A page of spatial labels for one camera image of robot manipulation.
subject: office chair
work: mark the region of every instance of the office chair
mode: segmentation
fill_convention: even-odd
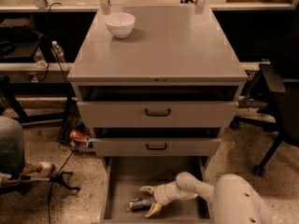
[[[299,147],[299,6],[276,58],[259,67],[255,78],[258,81],[250,97],[267,103],[258,112],[272,115],[275,123],[236,116],[230,127],[236,129],[239,122],[245,122],[262,127],[266,132],[278,132],[261,163],[253,168],[255,175],[264,176],[265,165],[283,141]]]

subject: pants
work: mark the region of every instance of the pants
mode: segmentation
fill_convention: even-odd
[[[19,175],[25,165],[22,126],[0,116],[0,172]]]

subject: shoe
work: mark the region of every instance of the shoe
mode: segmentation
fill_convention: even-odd
[[[50,176],[54,170],[56,170],[56,166],[48,161],[42,161],[35,164],[25,163],[24,170],[20,175],[29,175],[31,177],[46,177]],[[17,186],[21,183],[30,182],[35,182],[35,180],[9,180],[8,178],[0,177],[0,188]]]

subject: plastic bottle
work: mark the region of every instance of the plastic bottle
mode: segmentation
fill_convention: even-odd
[[[64,50],[61,46],[58,45],[57,41],[52,41],[52,53],[56,60],[56,63],[59,63],[62,68],[67,68]]]
[[[46,59],[45,59],[45,57],[43,55],[43,52],[41,51],[40,48],[37,49],[36,54],[34,56],[34,59],[37,63],[37,67],[39,69],[46,69],[47,68],[48,63],[46,62]]]

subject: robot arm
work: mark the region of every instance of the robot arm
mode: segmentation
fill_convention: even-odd
[[[174,200],[190,200],[198,196],[213,207],[215,224],[271,224],[271,213],[260,195],[238,175],[223,175],[215,187],[193,175],[182,172],[176,181],[140,190],[153,195],[146,217],[155,216],[164,205]]]

